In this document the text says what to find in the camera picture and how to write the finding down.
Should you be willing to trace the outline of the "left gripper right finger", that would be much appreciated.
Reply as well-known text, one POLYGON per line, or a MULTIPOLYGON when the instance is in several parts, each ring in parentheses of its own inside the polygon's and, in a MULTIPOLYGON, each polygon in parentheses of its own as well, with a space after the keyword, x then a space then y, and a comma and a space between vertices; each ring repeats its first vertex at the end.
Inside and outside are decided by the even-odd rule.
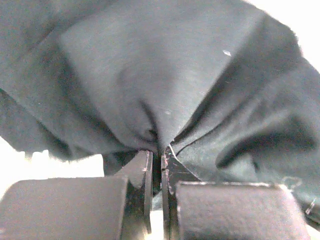
POLYGON ((168 147, 161 156, 166 240, 308 240, 284 185, 201 181, 168 147))

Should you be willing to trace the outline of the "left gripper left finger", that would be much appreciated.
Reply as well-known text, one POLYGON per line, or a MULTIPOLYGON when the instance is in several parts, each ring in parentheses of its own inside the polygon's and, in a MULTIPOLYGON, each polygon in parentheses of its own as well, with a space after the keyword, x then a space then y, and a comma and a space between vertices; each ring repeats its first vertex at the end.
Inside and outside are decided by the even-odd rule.
POLYGON ((151 233, 153 154, 113 176, 21 180, 0 202, 3 240, 143 240, 151 233))

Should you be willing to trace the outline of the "black t-shirt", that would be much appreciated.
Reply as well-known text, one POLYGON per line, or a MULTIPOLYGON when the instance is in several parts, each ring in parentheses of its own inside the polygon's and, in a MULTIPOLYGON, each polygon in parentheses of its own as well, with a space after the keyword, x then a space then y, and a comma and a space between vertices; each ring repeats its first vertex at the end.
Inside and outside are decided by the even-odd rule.
POLYGON ((242 0, 1 1, 0 135, 106 174, 171 147, 202 181, 284 184, 320 219, 320 74, 242 0))

